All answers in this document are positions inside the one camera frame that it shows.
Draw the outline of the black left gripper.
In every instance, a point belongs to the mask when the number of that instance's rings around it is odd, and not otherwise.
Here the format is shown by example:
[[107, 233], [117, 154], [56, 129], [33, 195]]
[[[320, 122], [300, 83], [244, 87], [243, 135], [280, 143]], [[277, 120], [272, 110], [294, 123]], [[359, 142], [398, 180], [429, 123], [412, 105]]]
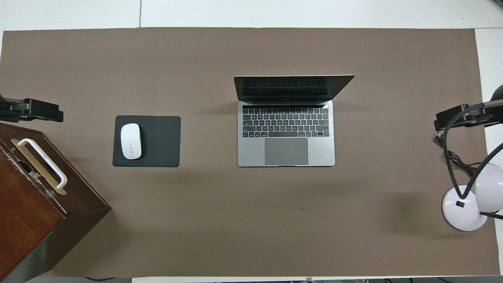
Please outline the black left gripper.
[[36, 99], [7, 99], [0, 95], [0, 119], [20, 119], [20, 108], [28, 105], [24, 115], [27, 121], [36, 119], [45, 121], [63, 121], [64, 113], [59, 110], [59, 105]]

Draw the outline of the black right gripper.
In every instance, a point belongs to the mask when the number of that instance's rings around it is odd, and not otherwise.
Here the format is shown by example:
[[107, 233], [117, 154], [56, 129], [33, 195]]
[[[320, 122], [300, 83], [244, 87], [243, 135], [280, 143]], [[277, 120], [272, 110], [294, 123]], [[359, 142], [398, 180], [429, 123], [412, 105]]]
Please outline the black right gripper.
[[[472, 114], [477, 124], [487, 124], [490, 127], [494, 124], [503, 123], [503, 85], [499, 86], [493, 93], [491, 99], [484, 102], [484, 108], [476, 109]], [[469, 104], [461, 104], [456, 107], [449, 108], [435, 115], [435, 131], [443, 131], [447, 124], [457, 114], [469, 108]], [[471, 122], [470, 115], [465, 113], [463, 116], [454, 121], [452, 127], [467, 127]]]

